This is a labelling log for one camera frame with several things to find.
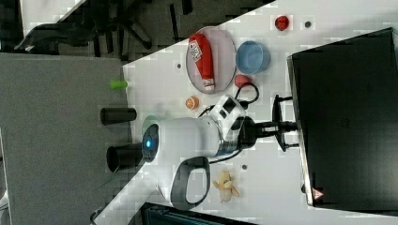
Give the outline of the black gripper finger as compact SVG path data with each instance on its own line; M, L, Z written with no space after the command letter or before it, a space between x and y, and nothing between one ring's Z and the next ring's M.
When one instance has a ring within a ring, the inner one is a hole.
M298 125L295 122L267 122L266 131L295 131Z

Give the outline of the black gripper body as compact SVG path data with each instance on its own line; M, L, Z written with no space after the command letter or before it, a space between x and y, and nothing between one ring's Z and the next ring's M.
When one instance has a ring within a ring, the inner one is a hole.
M237 150L253 147L257 139L263 137L263 127L263 123L255 123L251 117L247 116L243 120L243 124L237 138Z

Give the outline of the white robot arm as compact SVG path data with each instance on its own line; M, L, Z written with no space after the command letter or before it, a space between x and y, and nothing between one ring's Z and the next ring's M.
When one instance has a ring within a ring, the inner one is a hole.
M143 135L142 152L165 200L178 210L191 210L200 204L187 199L192 171L202 169L210 175L213 161L251 148L260 138L281 138L297 129L296 123L282 119L255 123L241 101L224 95L207 115L150 125Z

